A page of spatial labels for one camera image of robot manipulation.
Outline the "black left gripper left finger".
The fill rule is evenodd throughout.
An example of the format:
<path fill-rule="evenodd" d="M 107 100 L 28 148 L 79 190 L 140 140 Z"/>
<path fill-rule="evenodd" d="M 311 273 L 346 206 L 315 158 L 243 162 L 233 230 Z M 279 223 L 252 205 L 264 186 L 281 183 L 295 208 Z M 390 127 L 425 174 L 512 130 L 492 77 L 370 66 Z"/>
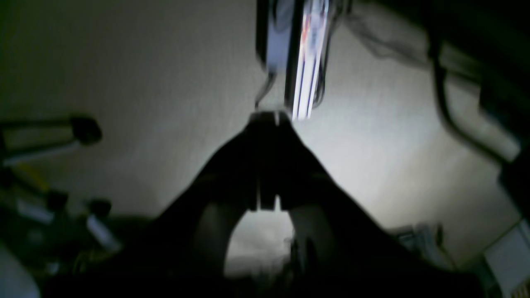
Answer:
<path fill-rule="evenodd" d="M 121 252 L 85 273 L 52 279 L 48 298 L 221 298 L 231 235 L 257 205 L 257 165 L 271 144 L 275 113 L 252 113 L 242 132 Z"/>

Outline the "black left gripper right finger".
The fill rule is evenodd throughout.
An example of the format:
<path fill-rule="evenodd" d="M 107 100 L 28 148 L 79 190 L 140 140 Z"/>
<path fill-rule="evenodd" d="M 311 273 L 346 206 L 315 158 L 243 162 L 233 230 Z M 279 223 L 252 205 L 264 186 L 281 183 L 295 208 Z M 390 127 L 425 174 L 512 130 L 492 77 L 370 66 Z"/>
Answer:
<path fill-rule="evenodd" d="M 279 113 L 282 205 L 306 259 L 300 298 L 482 298 L 477 277 L 439 269 L 389 236 L 303 144 Z"/>

